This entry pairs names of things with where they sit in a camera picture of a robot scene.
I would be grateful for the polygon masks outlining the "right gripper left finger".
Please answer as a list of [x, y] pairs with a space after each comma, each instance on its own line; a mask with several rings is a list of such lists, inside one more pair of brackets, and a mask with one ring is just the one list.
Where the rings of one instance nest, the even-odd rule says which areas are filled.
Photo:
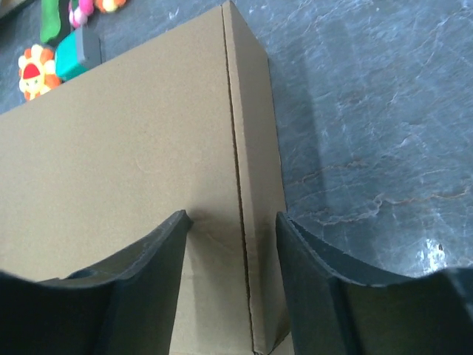
[[170, 215], [145, 237], [66, 278], [1, 273], [3, 354], [167, 354], [191, 219]]

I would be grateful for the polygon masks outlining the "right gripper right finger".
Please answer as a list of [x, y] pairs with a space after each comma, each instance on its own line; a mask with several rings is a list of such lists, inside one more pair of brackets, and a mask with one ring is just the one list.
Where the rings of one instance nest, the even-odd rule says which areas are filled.
[[280, 212], [276, 243], [296, 354], [470, 354], [472, 270], [371, 266]]

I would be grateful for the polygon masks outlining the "brown cardboard box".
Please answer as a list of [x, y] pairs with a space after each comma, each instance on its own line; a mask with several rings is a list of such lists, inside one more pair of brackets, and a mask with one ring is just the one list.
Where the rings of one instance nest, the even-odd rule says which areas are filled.
[[186, 210], [170, 350], [269, 354], [289, 331], [268, 56], [227, 1], [1, 116], [1, 268], [63, 277]]

